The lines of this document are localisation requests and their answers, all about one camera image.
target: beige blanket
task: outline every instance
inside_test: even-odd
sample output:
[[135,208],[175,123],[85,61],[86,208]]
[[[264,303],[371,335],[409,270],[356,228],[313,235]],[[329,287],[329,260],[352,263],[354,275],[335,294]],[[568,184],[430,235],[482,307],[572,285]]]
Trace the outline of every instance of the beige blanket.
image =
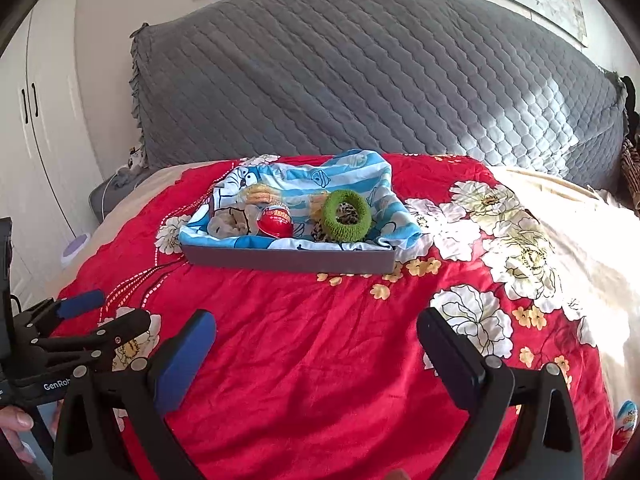
[[[80,265],[112,241],[121,227],[158,193],[180,179],[188,164],[158,171],[111,212],[87,247],[54,282],[56,295]],[[562,286],[580,298],[591,336],[600,349],[615,411],[627,399],[640,400],[640,221],[597,195],[535,171],[494,168],[520,201],[542,222],[556,247]]]

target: white flower print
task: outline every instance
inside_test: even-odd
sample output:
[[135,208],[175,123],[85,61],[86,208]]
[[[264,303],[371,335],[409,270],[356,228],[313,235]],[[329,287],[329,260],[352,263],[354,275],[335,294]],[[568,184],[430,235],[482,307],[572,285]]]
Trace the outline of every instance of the white flower print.
[[431,200],[409,198],[407,211],[414,217],[422,236],[408,249],[396,251],[396,260],[406,263],[426,256],[435,245],[444,260],[471,261],[473,243],[480,238],[475,222],[463,220],[466,211],[455,204],[436,206]]
[[580,318],[578,323],[578,341],[581,345],[589,345],[596,348],[596,339],[589,328],[589,320],[586,316]]
[[127,413],[127,410],[123,410],[121,408],[114,408],[113,414],[116,416],[116,423],[118,424],[118,429],[120,430],[120,433],[122,433],[124,431],[124,418],[126,416],[129,416],[129,413]]
[[596,340],[589,327],[589,318],[580,306],[580,302],[573,298],[562,304],[562,312],[569,321],[580,321],[576,332],[576,337],[581,345],[596,347]]
[[156,234],[156,247],[164,254],[178,254],[182,252],[178,242],[180,227],[189,222],[190,216],[173,216],[169,218]]
[[[132,310],[134,309],[129,306],[121,306],[116,310],[116,317],[124,316]],[[110,321],[113,321],[113,317],[106,317],[99,325],[104,325]],[[160,342],[159,333],[161,323],[161,316],[159,314],[152,314],[149,330],[116,349],[116,357],[113,359],[112,366],[114,372],[124,370],[129,366],[129,363],[137,357],[149,357],[151,351]]]
[[[453,330],[466,335],[483,356],[511,357],[511,318],[492,292],[478,292],[471,285],[452,286],[435,294],[430,307],[437,308]],[[431,367],[426,355],[423,361],[425,368]]]
[[523,209],[513,191],[502,184],[491,187],[484,182],[467,180],[456,182],[449,191],[453,193],[451,201],[469,212],[469,218],[487,234],[494,234],[498,222]]
[[264,164],[271,164],[280,158],[279,155],[259,155],[259,156],[246,156],[241,158],[240,166],[261,166]]
[[545,314],[562,307],[562,289],[551,264],[552,247],[536,219],[519,211],[498,222],[493,240],[484,240],[481,260],[510,300],[529,298]]

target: white cable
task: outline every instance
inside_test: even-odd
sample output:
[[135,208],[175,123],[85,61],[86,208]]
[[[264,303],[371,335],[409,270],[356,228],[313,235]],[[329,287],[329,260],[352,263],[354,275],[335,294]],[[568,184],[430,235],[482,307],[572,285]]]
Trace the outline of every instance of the white cable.
[[120,166],[116,172],[111,175],[111,178],[109,179],[109,181],[107,182],[107,185],[104,186],[104,190],[102,192],[102,200],[101,200],[101,204],[100,204],[100,212],[102,214],[102,221],[104,222],[104,196],[107,194],[107,190],[109,189],[109,184],[111,183],[111,181],[116,178],[116,176],[118,176],[118,171],[120,171],[122,168],[128,168],[128,165],[125,164],[124,166]]
[[133,191],[135,191],[135,190],[138,188],[138,186],[139,186],[140,184],[142,184],[144,181],[145,181],[145,179],[144,179],[144,178],[143,178],[142,180],[137,181],[137,182],[136,182],[136,185],[133,187]]

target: gray quilted headboard cover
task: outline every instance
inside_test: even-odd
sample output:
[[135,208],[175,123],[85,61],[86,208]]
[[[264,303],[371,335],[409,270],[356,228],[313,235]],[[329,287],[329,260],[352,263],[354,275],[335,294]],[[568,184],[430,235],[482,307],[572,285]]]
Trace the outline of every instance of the gray quilted headboard cover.
[[485,0],[224,0],[132,37],[153,169],[363,148],[616,187],[622,83]]

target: blue striped cloth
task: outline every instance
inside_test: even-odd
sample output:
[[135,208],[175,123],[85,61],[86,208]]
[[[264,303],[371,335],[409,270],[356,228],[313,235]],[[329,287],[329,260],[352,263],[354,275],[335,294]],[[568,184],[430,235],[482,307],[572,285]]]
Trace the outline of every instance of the blue striped cloth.
[[[180,228],[180,243],[207,247],[353,251],[408,249],[420,237],[420,228],[391,191],[391,165],[376,152],[350,150],[321,166],[239,166],[214,188],[211,197],[214,211],[231,206],[238,208],[238,192],[257,182],[280,191],[291,212],[294,238],[210,236],[206,231],[210,220],[209,204],[204,204],[190,222]],[[314,222],[309,218],[310,197],[323,190],[338,189],[355,191],[371,208],[375,224],[364,242],[334,244],[311,239]]]

